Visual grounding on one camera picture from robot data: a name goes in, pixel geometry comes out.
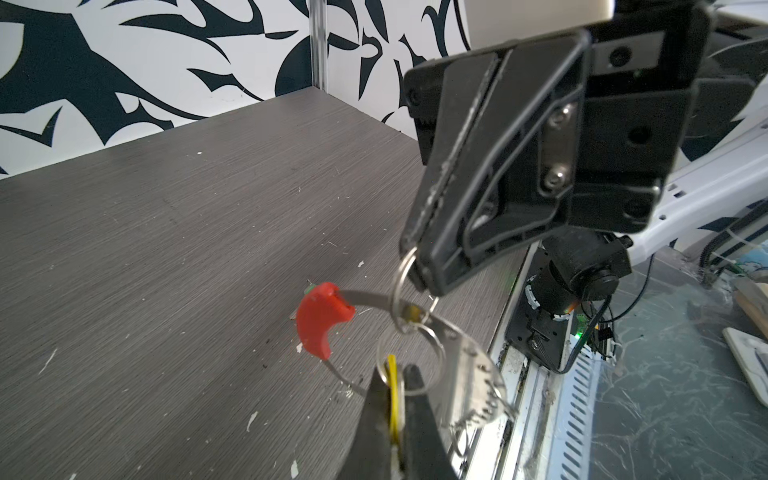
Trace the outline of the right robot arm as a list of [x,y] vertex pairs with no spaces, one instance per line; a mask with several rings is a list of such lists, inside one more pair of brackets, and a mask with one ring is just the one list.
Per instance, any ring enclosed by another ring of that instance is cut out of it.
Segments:
[[442,297],[568,229],[625,239],[637,264],[765,198],[767,121],[729,130],[767,74],[767,40],[723,32],[708,1],[500,8],[471,50],[409,70],[425,172],[395,285]]

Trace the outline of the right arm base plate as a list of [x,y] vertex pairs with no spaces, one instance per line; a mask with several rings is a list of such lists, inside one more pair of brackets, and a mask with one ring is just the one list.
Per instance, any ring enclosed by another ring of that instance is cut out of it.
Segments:
[[505,340],[528,359],[558,374],[567,373],[607,309],[598,310],[568,347],[577,310],[609,301],[619,280],[631,273],[632,240],[585,229],[567,229],[543,240],[514,303]]

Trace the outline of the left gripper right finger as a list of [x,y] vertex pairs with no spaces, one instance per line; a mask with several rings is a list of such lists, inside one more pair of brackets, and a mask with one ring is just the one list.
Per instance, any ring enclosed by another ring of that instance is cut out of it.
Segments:
[[398,469],[402,479],[457,479],[426,394],[399,398]]

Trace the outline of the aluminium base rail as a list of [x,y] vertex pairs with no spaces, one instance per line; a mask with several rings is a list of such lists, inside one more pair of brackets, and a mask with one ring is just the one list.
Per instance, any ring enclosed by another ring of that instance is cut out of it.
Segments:
[[507,400],[517,416],[500,416],[473,432],[460,468],[463,479],[544,479],[551,443],[550,374],[505,337],[538,246],[528,248],[494,335],[491,358],[497,361],[507,387]]

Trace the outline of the red key tag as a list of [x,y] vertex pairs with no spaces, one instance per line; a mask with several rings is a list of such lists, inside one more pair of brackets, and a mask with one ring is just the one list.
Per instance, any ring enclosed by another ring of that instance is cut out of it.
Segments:
[[337,285],[316,285],[304,295],[296,311],[296,329],[303,348],[320,360],[329,360],[329,331],[352,320],[355,314],[356,308],[342,298]]

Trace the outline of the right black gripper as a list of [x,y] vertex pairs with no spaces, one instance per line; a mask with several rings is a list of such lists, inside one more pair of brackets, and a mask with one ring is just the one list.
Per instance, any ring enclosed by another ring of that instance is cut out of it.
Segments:
[[697,94],[714,23],[701,1],[656,2],[493,47],[500,63],[413,284],[445,296],[512,250],[569,226],[647,226]]

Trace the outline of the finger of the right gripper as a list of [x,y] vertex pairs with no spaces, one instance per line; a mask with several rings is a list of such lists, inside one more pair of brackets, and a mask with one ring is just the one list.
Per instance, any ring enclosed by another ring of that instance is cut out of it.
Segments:
[[467,52],[427,61],[406,73],[408,108],[426,170],[401,233],[402,254],[426,247],[426,234],[436,227],[441,197],[499,63],[496,51]]

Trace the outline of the yellow key tag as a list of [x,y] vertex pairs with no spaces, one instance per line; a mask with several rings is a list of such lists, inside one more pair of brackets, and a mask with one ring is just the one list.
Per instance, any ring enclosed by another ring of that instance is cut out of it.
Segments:
[[386,360],[386,372],[390,387],[390,419],[389,419],[389,432],[391,437],[391,443],[393,445],[400,445],[401,432],[403,430],[404,414],[402,413],[402,407],[404,406],[403,400],[403,386],[401,385],[401,374],[394,354],[387,356]]

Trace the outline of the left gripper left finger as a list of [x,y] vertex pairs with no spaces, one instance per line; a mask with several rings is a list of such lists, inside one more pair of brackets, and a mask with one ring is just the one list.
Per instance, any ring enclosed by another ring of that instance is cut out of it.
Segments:
[[390,389],[377,371],[366,390],[352,444],[336,478],[340,480],[390,479]]

